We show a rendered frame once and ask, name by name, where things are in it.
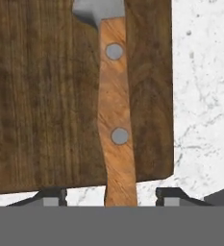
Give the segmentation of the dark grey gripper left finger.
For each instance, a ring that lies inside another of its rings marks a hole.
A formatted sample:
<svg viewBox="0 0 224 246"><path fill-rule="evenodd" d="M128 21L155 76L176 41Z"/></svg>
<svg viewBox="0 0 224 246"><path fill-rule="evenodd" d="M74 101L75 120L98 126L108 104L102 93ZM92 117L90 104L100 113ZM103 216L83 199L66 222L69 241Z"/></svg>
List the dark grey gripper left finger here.
<svg viewBox="0 0 224 246"><path fill-rule="evenodd" d="M10 204L10 207L40 206L40 207L66 207L67 190L52 187L39 191L35 196Z"/></svg>

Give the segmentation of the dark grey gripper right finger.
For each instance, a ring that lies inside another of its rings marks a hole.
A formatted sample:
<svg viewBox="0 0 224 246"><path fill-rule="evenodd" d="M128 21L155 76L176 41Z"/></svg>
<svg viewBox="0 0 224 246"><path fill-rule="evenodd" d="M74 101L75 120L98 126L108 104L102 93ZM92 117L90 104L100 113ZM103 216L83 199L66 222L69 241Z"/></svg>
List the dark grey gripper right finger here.
<svg viewBox="0 0 224 246"><path fill-rule="evenodd" d="M189 197L179 187L157 187L157 207L209 207L210 204L204 201Z"/></svg>

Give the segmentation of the wooden handled knife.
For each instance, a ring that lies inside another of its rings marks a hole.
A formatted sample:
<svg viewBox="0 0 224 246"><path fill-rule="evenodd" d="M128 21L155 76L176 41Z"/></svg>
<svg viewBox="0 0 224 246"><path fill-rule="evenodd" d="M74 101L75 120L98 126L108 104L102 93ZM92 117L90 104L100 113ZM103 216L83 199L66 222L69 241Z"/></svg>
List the wooden handled knife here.
<svg viewBox="0 0 224 246"><path fill-rule="evenodd" d="M99 34L97 127L107 172L104 205L135 207L137 179L124 0L74 0L73 14Z"/></svg>

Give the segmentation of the dark wooden cutting board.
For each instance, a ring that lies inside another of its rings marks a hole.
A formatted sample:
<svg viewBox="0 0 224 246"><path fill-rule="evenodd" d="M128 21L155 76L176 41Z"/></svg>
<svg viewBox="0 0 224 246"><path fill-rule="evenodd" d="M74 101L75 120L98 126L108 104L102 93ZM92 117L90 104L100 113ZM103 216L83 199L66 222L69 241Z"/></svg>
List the dark wooden cutting board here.
<svg viewBox="0 0 224 246"><path fill-rule="evenodd" d="M0 194L104 185L99 51L73 0L0 0ZM137 180L172 175L172 0L125 0Z"/></svg>

